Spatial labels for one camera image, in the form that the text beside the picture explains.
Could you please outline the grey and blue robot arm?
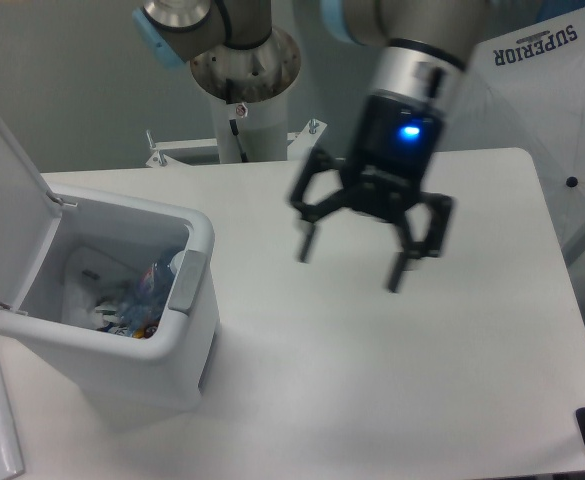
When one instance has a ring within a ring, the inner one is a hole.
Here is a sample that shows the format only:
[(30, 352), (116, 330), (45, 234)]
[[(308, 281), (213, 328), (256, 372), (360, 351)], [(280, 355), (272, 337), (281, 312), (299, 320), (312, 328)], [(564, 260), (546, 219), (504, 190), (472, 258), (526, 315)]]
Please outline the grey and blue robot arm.
[[(293, 186), (305, 243), (343, 208), (391, 224), (401, 249), (388, 280), (396, 291), (409, 264), (441, 254), (449, 196), (421, 183), (478, 43), (487, 1), (324, 1), (332, 35), (382, 49), (344, 159), (315, 146)], [(146, 1), (133, 21), (166, 67), (188, 65), (214, 113), (223, 163), (288, 156), (286, 94), (301, 55), (272, 21), (268, 1)]]

